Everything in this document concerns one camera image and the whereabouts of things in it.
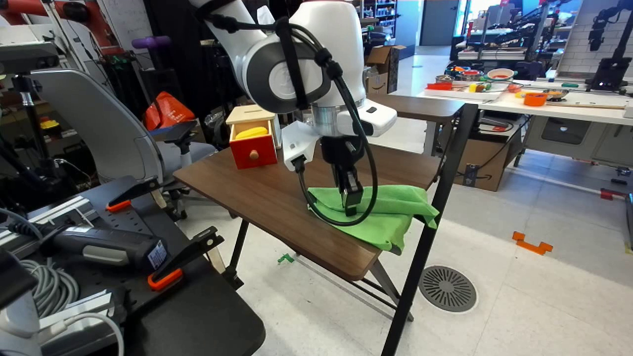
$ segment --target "green microfiber towel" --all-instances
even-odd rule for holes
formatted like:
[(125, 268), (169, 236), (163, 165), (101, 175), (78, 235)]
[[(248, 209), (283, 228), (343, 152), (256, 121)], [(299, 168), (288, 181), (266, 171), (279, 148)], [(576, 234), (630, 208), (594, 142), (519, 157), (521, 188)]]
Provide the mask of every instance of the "green microfiber towel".
[[(372, 188), (365, 188), (363, 199), (356, 207), (358, 214), (345, 216), (338, 188), (309, 188), (316, 198), (316, 207), (325, 216), (336, 221), (352, 221), (358, 218), (369, 205)], [(413, 186), (379, 186), (376, 204), (372, 213), (360, 224), (334, 226), (338, 230), (370, 243), (384, 251), (397, 255), (404, 249), (404, 234), (411, 226), (414, 215), (421, 215), (426, 224), (437, 228), (435, 217), (439, 214), (427, 200), (427, 192)]]

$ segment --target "black workbench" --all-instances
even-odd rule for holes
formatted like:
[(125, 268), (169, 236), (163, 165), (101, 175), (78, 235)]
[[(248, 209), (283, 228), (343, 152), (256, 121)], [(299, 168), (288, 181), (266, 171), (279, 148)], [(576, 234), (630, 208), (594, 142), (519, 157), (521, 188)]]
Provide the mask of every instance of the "black workbench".
[[(105, 208), (107, 202), (134, 183), (132, 177), (124, 177), (80, 195), (90, 200), (95, 209)], [(132, 206), (170, 251), (179, 251), (189, 241), (151, 195), (132, 200)], [(259, 349), (265, 338), (261, 319), (209, 261), (199, 257), (183, 270), (183, 285), (128, 318), (124, 327), (125, 354), (243, 356)], [(107, 287), (110, 286), (80, 284), (82, 296)], [(112, 346), (99, 354), (116, 354), (116, 346)]]

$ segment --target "label sticker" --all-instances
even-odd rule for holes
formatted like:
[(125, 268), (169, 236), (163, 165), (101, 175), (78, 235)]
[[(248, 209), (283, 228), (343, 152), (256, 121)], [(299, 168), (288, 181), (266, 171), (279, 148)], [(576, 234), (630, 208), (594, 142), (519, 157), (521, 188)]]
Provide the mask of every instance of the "label sticker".
[(158, 241), (152, 252), (147, 255), (147, 259), (149, 263), (152, 264), (152, 267), (154, 267), (154, 270), (163, 264), (165, 257), (167, 257), (167, 250), (163, 246), (162, 241)]

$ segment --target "black table leg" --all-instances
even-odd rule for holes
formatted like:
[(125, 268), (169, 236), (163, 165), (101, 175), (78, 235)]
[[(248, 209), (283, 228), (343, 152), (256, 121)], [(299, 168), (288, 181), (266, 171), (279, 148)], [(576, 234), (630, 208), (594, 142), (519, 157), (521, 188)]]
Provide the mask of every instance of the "black table leg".
[[(442, 212), (446, 207), (448, 196), (451, 193), (451, 188), (453, 187), (453, 179), (455, 178), (460, 166), (461, 156), (466, 147), (468, 135), (477, 118), (478, 110), (478, 106), (473, 104), (466, 104), (463, 107), (463, 111), (460, 115), (460, 122), (457, 126), (455, 137), (452, 140), (453, 142), (446, 148), (446, 163), (442, 168), (439, 183), (437, 184), (437, 191), (433, 197), (432, 203), (432, 205), (440, 211), (440, 214), (436, 217), (438, 226), (440, 220), (442, 219)], [(406, 277), (406, 282), (404, 283), (402, 296), (398, 303), (398, 308), (396, 309), (396, 314), (391, 322), (389, 334), (387, 335), (387, 340), (385, 341), (385, 345), (382, 349), (382, 356), (393, 356), (396, 354), (398, 343), (400, 342), (400, 337), (402, 336), (404, 329), (404, 324), (406, 323), (406, 318), (409, 315), (411, 306), (413, 305), (413, 299), (415, 297), (415, 293), (417, 292), (420, 278), (422, 277), (422, 270), (424, 270), (427, 263), (435, 235), (436, 230), (431, 229), (428, 226), (425, 226), (422, 230), (420, 242), (418, 243), (418, 248), (415, 250), (415, 255), (413, 256), (413, 261), (411, 262), (411, 267), (409, 268), (409, 273)]]
[(244, 285), (239, 277), (237, 277), (237, 263), (239, 262), (240, 254), (242, 253), (242, 247), (244, 246), (244, 239), (246, 238), (246, 231), (248, 230), (248, 221), (242, 219), (242, 224), (239, 227), (237, 233), (237, 240), (235, 241), (235, 248), (233, 249), (233, 255), (231, 256), (231, 262), (224, 271), (222, 276), (229, 282), (229, 284), (238, 289)]

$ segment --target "wooden table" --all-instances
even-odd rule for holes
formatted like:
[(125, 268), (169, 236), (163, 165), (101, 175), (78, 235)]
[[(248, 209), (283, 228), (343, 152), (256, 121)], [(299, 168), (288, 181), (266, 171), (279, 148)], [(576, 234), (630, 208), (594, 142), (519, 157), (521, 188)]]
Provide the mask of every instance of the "wooden table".
[[(409, 184), (427, 189), (439, 160), (372, 145), (379, 184)], [(174, 173), (191, 189), (215, 201), (280, 239), (293, 250), (347, 281), (359, 281), (372, 267), (380, 250), (321, 221), (308, 210), (297, 173), (285, 167), (278, 151), (276, 165), (244, 170), (235, 167), (230, 149), (225, 149)], [(371, 175), (367, 159), (356, 165), (359, 180), (367, 186)], [(332, 187), (332, 168), (315, 158), (306, 165), (308, 187)]]
[(414, 96), (369, 94), (367, 98), (395, 109), (398, 117), (426, 121), (424, 154), (429, 156), (433, 155), (435, 149), (437, 125), (450, 124), (460, 114), (461, 108), (464, 106), (464, 102), (458, 100), (437, 100)]

